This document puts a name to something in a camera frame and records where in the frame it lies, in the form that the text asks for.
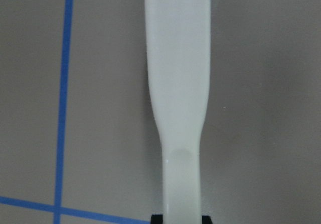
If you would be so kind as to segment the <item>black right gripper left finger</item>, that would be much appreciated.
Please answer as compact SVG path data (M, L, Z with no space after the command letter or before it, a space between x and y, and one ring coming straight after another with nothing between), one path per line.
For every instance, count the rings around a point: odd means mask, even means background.
M150 224L163 224L162 215L152 215L150 219Z

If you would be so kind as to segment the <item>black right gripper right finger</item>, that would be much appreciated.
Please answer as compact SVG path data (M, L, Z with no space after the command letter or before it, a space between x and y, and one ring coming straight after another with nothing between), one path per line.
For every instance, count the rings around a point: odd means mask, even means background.
M211 224L211 218L208 215L203 215L202 224Z

